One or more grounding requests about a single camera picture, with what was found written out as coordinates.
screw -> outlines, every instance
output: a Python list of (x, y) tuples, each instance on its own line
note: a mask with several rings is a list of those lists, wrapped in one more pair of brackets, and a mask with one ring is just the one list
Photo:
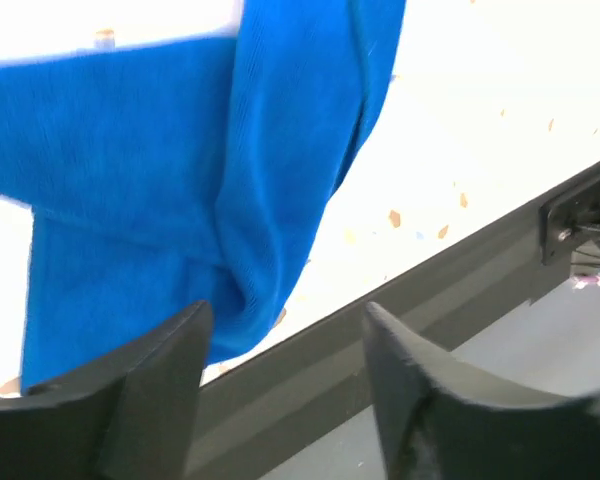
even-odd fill
[(571, 236), (573, 232), (571, 231), (570, 228), (565, 228), (563, 231), (561, 231), (558, 234), (558, 241), (559, 242), (564, 242), (567, 238), (569, 238)]

blue microfiber cloth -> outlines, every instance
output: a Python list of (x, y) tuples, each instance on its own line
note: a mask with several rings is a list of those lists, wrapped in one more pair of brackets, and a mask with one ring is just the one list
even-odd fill
[(237, 38), (0, 67), (0, 194), (34, 214), (22, 387), (200, 299), (272, 328), (382, 108), (404, 0), (246, 0)]

gray floor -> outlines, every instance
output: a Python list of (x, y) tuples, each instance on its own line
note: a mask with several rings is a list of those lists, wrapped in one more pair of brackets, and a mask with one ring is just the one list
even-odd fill
[[(600, 387), (600, 287), (566, 282), (521, 305), (455, 353), (519, 383), (577, 395)], [(367, 409), (262, 480), (381, 480), (373, 413)]]

black mount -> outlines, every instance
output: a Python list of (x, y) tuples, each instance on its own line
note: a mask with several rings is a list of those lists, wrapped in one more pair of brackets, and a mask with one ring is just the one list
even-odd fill
[(584, 173), (540, 210), (544, 265), (571, 255), (587, 241), (600, 248), (600, 172)]
[(180, 480), (213, 317), (196, 303), (21, 398), (0, 397), (0, 480)]

metal bracket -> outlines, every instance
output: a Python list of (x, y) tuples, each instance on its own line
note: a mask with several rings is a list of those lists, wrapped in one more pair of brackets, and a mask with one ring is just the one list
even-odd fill
[(591, 239), (579, 225), (600, 225), (600, 172), (577, 183), (540, 210), (542, 263), (552, 265)]

